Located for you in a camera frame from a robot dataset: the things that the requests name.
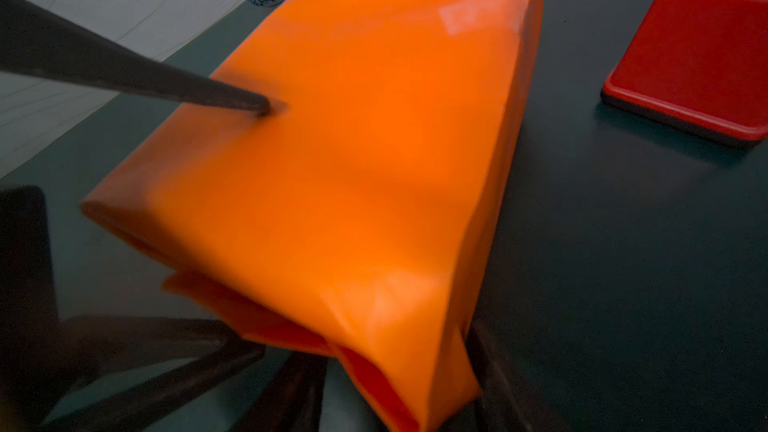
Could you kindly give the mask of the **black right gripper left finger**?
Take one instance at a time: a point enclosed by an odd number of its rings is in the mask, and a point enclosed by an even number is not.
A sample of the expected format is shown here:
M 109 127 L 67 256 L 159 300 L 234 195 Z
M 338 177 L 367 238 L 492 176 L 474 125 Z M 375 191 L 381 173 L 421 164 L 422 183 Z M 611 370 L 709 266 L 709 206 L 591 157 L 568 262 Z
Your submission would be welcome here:
M 320 427 L 328 358 L 292 353 L 231 431 L 314 431 Z

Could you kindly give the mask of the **orange wrapping paper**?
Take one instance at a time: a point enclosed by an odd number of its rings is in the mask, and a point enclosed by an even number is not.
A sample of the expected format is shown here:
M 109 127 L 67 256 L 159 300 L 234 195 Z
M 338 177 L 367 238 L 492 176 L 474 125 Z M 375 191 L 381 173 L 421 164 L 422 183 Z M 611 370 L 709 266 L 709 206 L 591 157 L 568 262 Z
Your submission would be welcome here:
M 286 0 L 82 201 L 242 337 L 339 360 L 394 431 L 479 393 L 465 338 L 543 0 Z

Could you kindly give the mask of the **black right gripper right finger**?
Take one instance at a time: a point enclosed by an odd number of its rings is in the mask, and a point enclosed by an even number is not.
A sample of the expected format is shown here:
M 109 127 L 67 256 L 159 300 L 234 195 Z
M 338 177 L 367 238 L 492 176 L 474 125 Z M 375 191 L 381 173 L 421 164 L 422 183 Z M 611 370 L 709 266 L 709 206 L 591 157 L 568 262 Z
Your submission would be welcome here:
M 481 388 L 474 401 L 479 431 L 568 431 L 570 425 L 507 359 L 485 325 L 472 322 L 466 348 Z

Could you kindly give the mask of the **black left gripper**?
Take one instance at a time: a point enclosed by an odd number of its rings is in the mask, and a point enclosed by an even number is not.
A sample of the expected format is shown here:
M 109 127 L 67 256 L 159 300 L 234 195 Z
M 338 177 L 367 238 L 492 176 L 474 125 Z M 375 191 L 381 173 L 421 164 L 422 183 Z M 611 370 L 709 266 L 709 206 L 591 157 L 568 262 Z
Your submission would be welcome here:
M 38 431 L 142 431 L 264 354 L 211 319 L 81 315 L 64 321 L 60 335 L 45 195 L 36 186 L 1 190 L 1 391 L 24 423 Z M 50 412 L 74 392 L 130 372 L 147 376 Z

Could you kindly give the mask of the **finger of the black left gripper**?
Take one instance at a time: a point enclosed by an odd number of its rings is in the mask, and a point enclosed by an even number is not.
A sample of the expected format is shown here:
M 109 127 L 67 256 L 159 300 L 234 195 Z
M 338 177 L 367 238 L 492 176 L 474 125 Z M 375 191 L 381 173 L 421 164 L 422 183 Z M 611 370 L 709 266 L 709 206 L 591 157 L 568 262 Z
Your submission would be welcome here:
M 27 0 L 1 0 L 1 70 L 257 116 L 271 112 L 263 95 L 144 57 Z

